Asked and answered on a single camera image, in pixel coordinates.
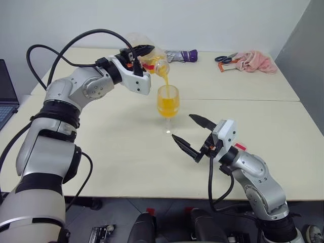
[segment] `laptop keyboard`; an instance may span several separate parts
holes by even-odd
[[[12,109],[12,106],[0,106],[0,123],[7,117]]]

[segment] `pink towel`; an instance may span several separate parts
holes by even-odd
[[[246,53],[238,53],[235,58],[240,58],[236,64],[236,68],[240,71],[254,72],[260,70],[261,72],[274,74],[277,72],[277,67],[271,62],[269,57],[264,56],[259,51],[249,51]]]

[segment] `shoe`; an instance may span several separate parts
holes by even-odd
[[[322,233],[315,225],[310,225],[307,228],[306,239],[308,243],[324,243]]]

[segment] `purple object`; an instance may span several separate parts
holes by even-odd
[[[198,60],[198,51],[196,49],[189,52],[181,51],[181,55],[185,62],[196,62]]]

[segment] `laptop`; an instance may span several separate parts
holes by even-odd
[[[17,113],[19,102],[4,59],[0,59],[0,130]]]

